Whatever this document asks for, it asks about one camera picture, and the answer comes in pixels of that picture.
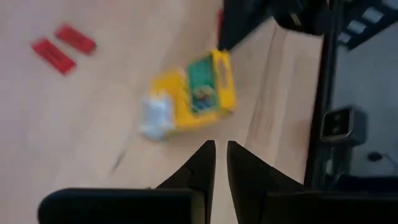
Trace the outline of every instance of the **table surface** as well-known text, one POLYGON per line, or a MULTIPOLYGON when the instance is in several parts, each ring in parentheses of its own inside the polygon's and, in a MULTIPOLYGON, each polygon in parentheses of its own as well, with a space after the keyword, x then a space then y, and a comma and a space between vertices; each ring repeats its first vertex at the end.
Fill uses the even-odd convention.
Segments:
POLYGON ((234 140, 302 182, 322 40, 261 25, 231 53, 238 108, 219 123, 150 142, 140 104, 162 70, 216 46, 221 1, 3 0, 0 9, 0 217, 36 222, 65 187, 156 187, 207 139, 217 147, 213 223, 236 223, 226 169, 234 140), (68 22, 98 48, 58 41, 68 22), (67 77, 30 43, 47 37, 77 63, 67 77))

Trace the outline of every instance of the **green label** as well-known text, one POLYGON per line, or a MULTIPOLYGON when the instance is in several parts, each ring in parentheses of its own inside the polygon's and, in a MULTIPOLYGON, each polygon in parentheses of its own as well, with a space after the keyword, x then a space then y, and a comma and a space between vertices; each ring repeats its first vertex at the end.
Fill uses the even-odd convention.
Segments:
POLYGON ((187 75, 192 112, 198 114, 215 109, 218 105, 218 96, 215 88, 216 74, 213 70, 212 55, 189 65, 187 75))

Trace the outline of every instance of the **black metal frame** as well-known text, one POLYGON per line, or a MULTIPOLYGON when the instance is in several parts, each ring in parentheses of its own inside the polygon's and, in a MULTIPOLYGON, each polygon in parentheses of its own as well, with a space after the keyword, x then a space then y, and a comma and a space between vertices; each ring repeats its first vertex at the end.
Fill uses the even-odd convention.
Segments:
POLYGON ((374 37, 376 34, 380 33, 396 21, 398 21, 397 10, 387 7, 382 1, 360 0, 353 3, 353 6, 347 7, 345 10, 342 32, 348 34, 351 36, 351 38, 346 43, 342 41, 340 43, 347 46, 349 50, 352 50, 370 38, 374 37), (364 12, 370 7, 383 13, 383 17, 377 23, 373 23, 362 17, 364 12), (356 20, 366 26, 362 33, 357 34, 348 28, 348 25, 353 20, 356 20))
POLYGON ((313 110, 310 145, 308 148, 307 168, 304 186, 310 189, 324 189, 326 161, 331 155, 331 147, 320 142, 323 115, 330 110, 336 73, 338 35, 343 22, 342 0, 331 0, 330 9, 334 10, 332 28, 323 40, 322 57, 318 75, 317 95, 313 110))

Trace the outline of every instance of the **red label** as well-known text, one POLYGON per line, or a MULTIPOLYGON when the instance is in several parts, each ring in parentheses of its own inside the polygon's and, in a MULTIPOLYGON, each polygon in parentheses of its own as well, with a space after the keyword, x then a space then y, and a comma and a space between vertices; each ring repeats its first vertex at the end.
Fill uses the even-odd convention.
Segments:
POLYGON ((79 33, 68 24, 62 25, 61 28, 55 32, 55 36, 88 55, 96 48, 96 44, 93 40, 79 33))
POLYGON ((46 38, 39 39, 32 44, 33 50, 46 61, 50 62, 58 71, 66 75, 76 63, 60 51, 46 38))
POLYGON ((221 35, 221 30, 223 28, 223 24, 224 23, 224 11, 223 10, 219 10, 218 11, 218 39, 220 39, 220 35, 221 35))

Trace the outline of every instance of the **yellow box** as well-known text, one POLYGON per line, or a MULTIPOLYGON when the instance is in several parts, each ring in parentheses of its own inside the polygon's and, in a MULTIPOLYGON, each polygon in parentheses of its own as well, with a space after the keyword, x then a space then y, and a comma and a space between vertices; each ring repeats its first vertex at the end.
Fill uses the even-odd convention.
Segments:
POLYGON ((164 72, 154 80, 151 95, 164 93, 173 102, 174 131, 211 124, 230 114, 236 107, 236 97, 228 52, 212 50, 186 68, 164 72))

